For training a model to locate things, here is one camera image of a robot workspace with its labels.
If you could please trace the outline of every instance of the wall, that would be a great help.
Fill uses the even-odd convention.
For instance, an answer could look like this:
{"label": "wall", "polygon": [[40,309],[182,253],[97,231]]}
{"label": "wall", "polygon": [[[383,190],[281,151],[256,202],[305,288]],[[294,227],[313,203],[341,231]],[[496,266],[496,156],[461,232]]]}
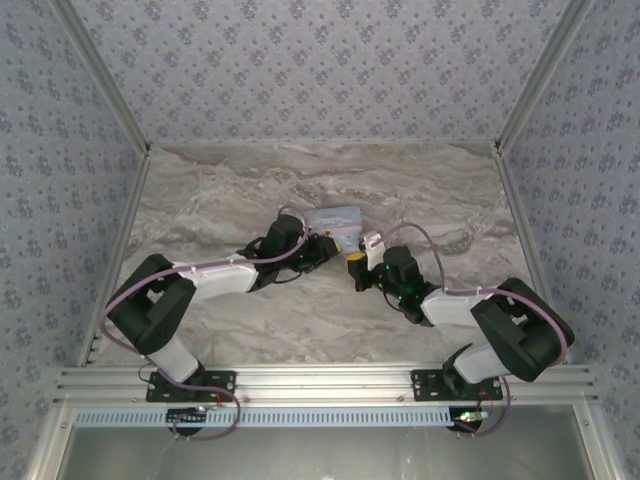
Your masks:
{"label": "wall", "polygon": [[0,478],[78,355],[137,155],[44,0],[0,2]]}
{"label": "wall", "polygon": [[146,138],[494,139],[565,0],[74,0]]}
{"label": "wall", "polygon": [[556,304],[640,478],[640,5],[597,0],[509,152]]}

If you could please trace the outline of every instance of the marble surface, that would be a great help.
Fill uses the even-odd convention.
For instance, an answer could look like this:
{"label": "marble surface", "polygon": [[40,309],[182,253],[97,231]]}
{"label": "marble surface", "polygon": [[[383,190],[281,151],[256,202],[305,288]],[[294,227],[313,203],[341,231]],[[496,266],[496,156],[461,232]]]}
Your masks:
{"label": "marble surface", "polygon": [[[358,205],[367,230],[419,223],[454,287],[529,281],[490,147],[413,143],[153,148],[121,281],[156,252],[182,262],[227,256],[266,233],[283,204]],[[419,233],[401,231],[398,242],[437,283]],[[194,303],[178,332],[201,361],[224,364],[442,362],[482,338],[410,324],[380,292],[356,293],[342,258],[287,285]],[[97,364],[140,362],[104,339],[98,346]]]}

